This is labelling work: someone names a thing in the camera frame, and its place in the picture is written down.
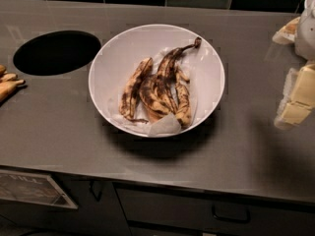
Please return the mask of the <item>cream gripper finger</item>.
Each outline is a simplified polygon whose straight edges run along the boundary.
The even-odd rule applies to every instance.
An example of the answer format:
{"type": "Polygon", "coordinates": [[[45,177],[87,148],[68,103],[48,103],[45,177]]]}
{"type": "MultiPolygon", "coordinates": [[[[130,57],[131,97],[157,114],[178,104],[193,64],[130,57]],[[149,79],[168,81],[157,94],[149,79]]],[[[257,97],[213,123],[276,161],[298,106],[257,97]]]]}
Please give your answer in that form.
{"type": "Polygon", "coordinates": [[[289,130],[301,124],[314,109],[315,64],[308,62],[299,70],[288,71],[274,124],[279,129],[289,130]]]}
{"type": "Polygon", "coordinates": [[[294,43],[295,34],[300,18],[294,18],[279,29],[272,37],[272,41],[277,44],[292,44],[294,43]]]}

